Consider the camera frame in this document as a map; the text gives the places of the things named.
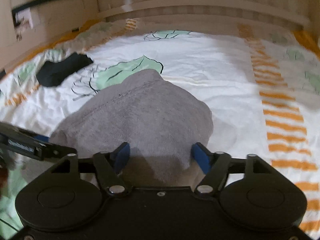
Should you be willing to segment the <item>black folded cloth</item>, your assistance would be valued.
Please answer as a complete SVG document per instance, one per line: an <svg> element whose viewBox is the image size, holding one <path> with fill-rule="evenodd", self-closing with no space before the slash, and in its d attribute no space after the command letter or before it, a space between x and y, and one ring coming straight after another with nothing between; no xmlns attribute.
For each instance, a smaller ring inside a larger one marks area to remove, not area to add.
<svg viewBox="0 0 320 240"><path fill-rule="evenodd" d="M57 87L67 77L92 63L93 60L87 55L72 53L60 62L46 61L37 72L36 78L44 87Z"/></svg>

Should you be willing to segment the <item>grey knitted hoodie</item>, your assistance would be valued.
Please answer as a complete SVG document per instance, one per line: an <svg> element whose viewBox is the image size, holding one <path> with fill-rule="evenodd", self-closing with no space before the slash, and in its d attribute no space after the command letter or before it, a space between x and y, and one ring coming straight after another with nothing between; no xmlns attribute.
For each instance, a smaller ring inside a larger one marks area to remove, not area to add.
<svg viewBox="0 0 320 240"><path fill-rule="evenodd" d="M194 186L203 176L191 147L208 144L212 112L188 91L153 69L101 90L62 120L49 142L77 150L80 158L130 145L121 172L135 186Z"/></svg>

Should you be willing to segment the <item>white leaf-print duvet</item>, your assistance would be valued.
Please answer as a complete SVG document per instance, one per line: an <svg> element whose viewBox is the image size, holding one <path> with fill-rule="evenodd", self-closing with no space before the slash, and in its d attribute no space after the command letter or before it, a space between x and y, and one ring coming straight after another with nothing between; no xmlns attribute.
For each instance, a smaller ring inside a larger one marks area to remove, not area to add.
<svg viewBox="0 0 320 240"><path fill-rule="evenodd" d="M39 84L46 61L93 63L57 87ZM306 195L301 229L319 239L319 58L295 35L240 23L94 22L25 60L1 81L1 120L50 135L99 90L151 68L205 102L211 150L260 155Z"/></svg>

